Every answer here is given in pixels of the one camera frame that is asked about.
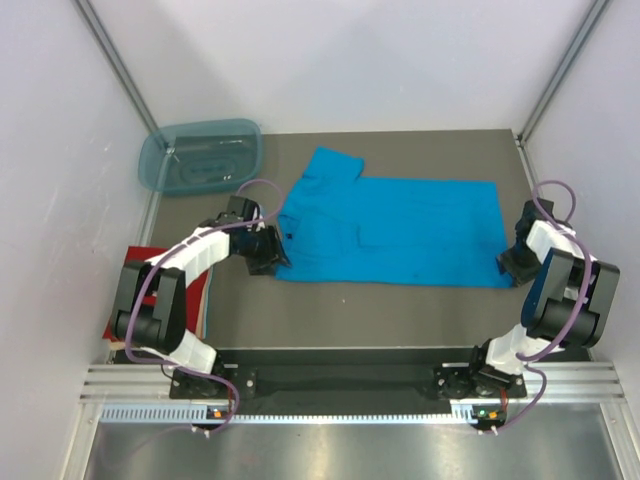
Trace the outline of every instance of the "white wall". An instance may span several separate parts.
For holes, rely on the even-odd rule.
[[[0,15],[0,477],[55,478],[147,194],[145,130],[69,0]]]
[[[162,125],[520,129],[589,0],[92,0]]]
[[[640,3],[612,2],[529,144],[539,179],[559,178],[575,187],[579,236],[595,256],[622,270],[596,351],[614,361],[638,424],[639,25]]]

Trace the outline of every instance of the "purple cable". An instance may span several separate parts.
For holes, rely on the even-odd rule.
[[[518,360],[521,360],[523,362],[537,362],[543,359],[544,357],[546,357],[549,353],[551,353],[551,351],[554,348],[556,348],[558,345],[560,345],[560,343],[562,343],[562,341],[568,335],[569,331],[571,331],[571,328],[573,327],[573,325],[576,323],[578,319],[578,315],[580,314],[580,310],[582,308],[582,305],[584,304],[584,300],[585,298],[587,298],[587,290],[589,288],[589,282],[591,281],[592,262],[591,262],[591,255],[589,254],[589,251],[587,250],[587,248],[575,236],[569,234],[568,232],[565,232],[562,229],[562,227],[558,224],[558,222],[556,222],[555,219],[551,215],[549,215],[544,208],[542,208],[542,205],[540,205],[540,201],[538,200],[538,193],[539,193],[540,187],[544,185],[559,185],[563,187],[565,190],[567,190],[571,195],[571,209],[569,210],[569,214],[567,215],[567,218],[565,219],[565,221],[569,221],[569,219],[573,216],[573,212],[575,212],[576,194],[569,185],[567,185],[564,182],[561,182],[560,180],[546,180],[544,182],[537,183],[533,187],[533,191],[531,192],[531,195],[533,196],[533,203],[538,209],[538,211],[540,212],[540,214],[542,215],[542,217],[545,220],[547,220],[551,225],[553,225],[553,227],[556,230],[562,233],[562,235],[566,236],[571,242],[576,244],[580,249],[580,251],[582,252],[582,256],[584,257],[584,275],[582,277],[582,283],[580,284],[580,290],[578,291],[578,297],[576,298],[575,305],[573,306],[573,309],[569,314],[569,318],[567,319],[567,322],[564,324],[564,327],[562,327],[562,330],[558,332],[558,335],[556,335],[556,337],[551,341],[551,343],[549,343],[549,345],[547,345],[543,350],[536,353],[535,355],[531,355],[527,357],[521,353],[516,353],[516,358],[518,358]],[[542,370],[539,370],[537,368],[531,367],[526,364],[524,365],[524,368],[526,368],[530,372],[540,375],[540,377],[542,378],[542,385],[540,386],[540,390],[538,391],[536,396],[533,397],[533,400],[531,400],[531,402],[529,402],[520,412],[518,412],[513,418],[511,418],[502,427],[497,428],[497,431],[503,431],[505,428],[511,427],[515,423],[520,421],[520,419],[522,419],[529,411],[531,411],[537,405],[537,403],[540,401],[540,399],[544,395],[545,390],[547,389],[547,376]]]
[[[224,430],[225,428],[227,428],[229,426],[229,423],[231,422],[231,419],[234,417],[234,415],[236,414],[236,412],[238,411],[238,406],[240,405],[240,393],[238,392],[238,389],[228,380],[226,380],[225,378],[219,377],[217,375],[211,375],[211,374],[206,374],[206,373],[201,373],[201,372],[197,372],[195,370],[191,370],[189,368],[186,367],[181,367],[181,366],[177,366],[176,364],[170,362],[170,361],[166,361],[166,360],[155,360],[155,359],[148,359],[148,358],[142,358],[142,357],[137,357],[134,353],[133,353],[133,349],[131,348],[131,340],[133,337],[133,330],[134,330],[134,326],[135,326],[135,322],[138,319],[138,314],[140,313],[140,308],[142,307],[142,302],[144,301],[144,297],[147,294],[147,291],[149,290],[149,286],[151,285],[151,281],[153,280],[153,278],[155,277],[155,275],[158,273],[158,271],[160,270],[160,268],[162,267],[162,265],[164,263],[166,263],[170,258],[172,258],[175,254],[177,254],[178,252],[181,252],[182,250],[184,250],[186,247],[186,244],[189,244],[189,241],[193,240],[192,243],[193,244],[195,242],[197,242],[198,240],[211,235],[215,232],[219,232],[221,230],[228,230],[230,228],[238,228],[238,227],[249,227],[251,225],[255,225],[257,223],[266,223],[268,220],[272,219],[273,217],[275,217],[276,215],[278,215],[278,213],[280,212],[280,210],[282,210],[282,207],[284,206],[284,202],[285,202],[285,196],[284,193],[282,192],[282,190],[280,189],[280,187],[278,187],[275,183],[271,182],[270,180],[266,180],[263,178],[256,178],[254,180],[249,180],[248,182],[243,183],[240,188],[238,188],[237,193],[240,193],[242,190],[244,190],[246,187],[248,187],[249,185],[254,185],[256,183],[264,183],[266,185],[270,185],[271,187],[273,187],[279,194],[280,196],[280,202],[278,204],[278,207],[271,212],[270,214],[268,214],[266,217],[264,218],[256,218],[254,220],[250,220],[247,222],[238,222],[238,223],[232,223],[229,225],[223,225],[223,226],[219,226],[219,227],[212,227],[204,232],[199,233],[198,235],[192,235],[191,237],[189,237],[186,241],[184,241],[184,243],[180,243],[179,245],[174,246],[171,250],[169,250],[167,253],[164,254],[164,256],[162,256],[162,258],[160,258],[160,260],[158,260],[158,263],[156,263],[151,270],[149,271],[149,274],[146,276],[146,278],[144,279],[144,282],[142,283],[142,286],[140,288],[140,292],[138,293],[138,296],[136,298],[136,301],[133,305],[133,309],[131,310],[131,317],[129,318],[129,325],[127,326],[127,332],[125,334],[125,340],[124,340],[124,350],[125,353],[127,355],[127,358],[133,362],[133,363],[143,363],[143,364],[148,364],[148,365],[168,365],[168,366],[176,366],[179,370],[183,371],[184,373],[187,373],[189,375],[194,375],[197,377],[202,377],[202,378],[207,378],[209,380],[213,380],[215,382],[221,383],[224,386],[226,386],[227,388],[229,388],[232,392],[233,392],[233,398],[234,398],[234,402],[233,402],[233,406],[231,408],[231,412],[229,412],[229,414],[226,416],[226,418],[224,419],[224,422],[222,422],[221,424],[218,425],[218,427],[215,430],[212,430],[212,433],[219,433],[222,430]],[[123,460],[122,462],[118,463],[116,467],[111,467],[111,468],[120,468],[122,467],[122,465],[124,463],[126,463],[129,459],[131,459],[137,452],[139,452],[144,446],[148,445],[149,443],[151,443],[152,441],[154,441],[156,438],[164,435],[165,433],[174,431],[174,430],[180,430],[186,428],[184,426],[179,426],[179,427],[170,427],[166,430],[163,430],[159,433],[157,433],[156,435],[150,437],[149,439],[145,440],[144,442],[142,442],[140,445],[138,445],[131,454],[129,454],[125,460]],[[104,454],[103,452],[101,453],[101,458],[103,460],[103,464],[105,465],[105,467],[110,468],[108,466],[107,463],[105,463],[104,461]]]

